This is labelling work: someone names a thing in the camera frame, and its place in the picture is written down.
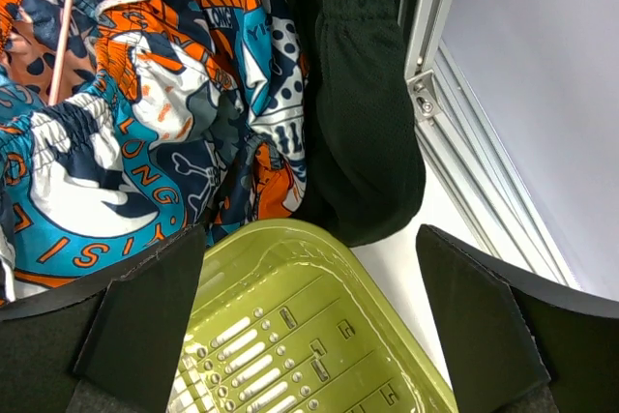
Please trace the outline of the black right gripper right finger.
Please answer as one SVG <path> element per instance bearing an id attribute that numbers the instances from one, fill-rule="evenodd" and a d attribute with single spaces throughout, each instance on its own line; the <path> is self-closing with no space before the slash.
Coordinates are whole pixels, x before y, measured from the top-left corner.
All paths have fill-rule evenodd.
<path id="1" fill-rule="evenodd" d="M 617 302 L 432 225 L 416 250 L 459 411 L 617 411 Z"/>

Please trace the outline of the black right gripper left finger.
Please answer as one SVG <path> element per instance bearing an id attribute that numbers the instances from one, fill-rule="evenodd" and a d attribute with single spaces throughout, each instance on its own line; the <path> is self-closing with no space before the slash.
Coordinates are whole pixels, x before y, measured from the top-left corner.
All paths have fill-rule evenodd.
<path id="1" fill-rule="evenodd" d="M 163 412 L 205 252 L 188 227 L 1 309 L 4 412 Z"/>

